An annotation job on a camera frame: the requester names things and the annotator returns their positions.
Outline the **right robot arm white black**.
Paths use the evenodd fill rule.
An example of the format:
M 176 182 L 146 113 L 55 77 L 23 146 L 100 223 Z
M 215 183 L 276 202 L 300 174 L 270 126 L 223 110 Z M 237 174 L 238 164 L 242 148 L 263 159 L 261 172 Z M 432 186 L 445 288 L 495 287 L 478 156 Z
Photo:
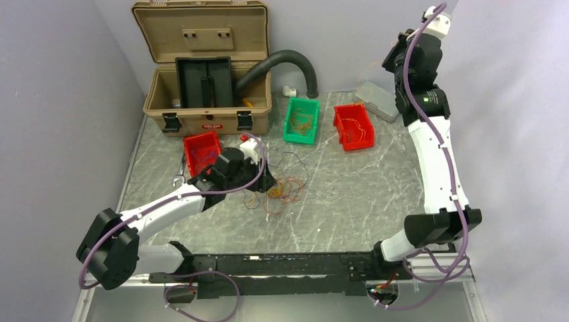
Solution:
M 396 262 L 431 244 L 462 239 L 482 221 L 460 184 L 450 142 L 450 106 L 435 79 L 442 60 L 442 41 L 423 33 L 412 44 L 413 30 L 397 36 L 382 63 L 394 76 L 395 106 L 417 152 L 424 193 L 424 212 L 406 216 L 402 230 L 374 245 L 370 271 L 386 278 Z

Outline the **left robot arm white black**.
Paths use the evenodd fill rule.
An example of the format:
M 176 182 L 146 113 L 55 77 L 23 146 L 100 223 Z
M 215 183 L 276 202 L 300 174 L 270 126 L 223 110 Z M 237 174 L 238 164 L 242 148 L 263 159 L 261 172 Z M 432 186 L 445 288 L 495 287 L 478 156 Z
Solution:
M 225 200 L 230 193 L 249 190 L 265 193 L 276 184 L 260 152 L 226 148 L 217 160 L 204 167 L 174 192 L 141 207 L 116 213 L 99 212 L 76 251 L 82 263 L 79 285 L 106 290 L 121 286 L 132 276 L 163 273 L 177 282 L 195 271 L 194 256 L 178 241 L 145 246 L 150 237 L 180 221 L 202 213 Z

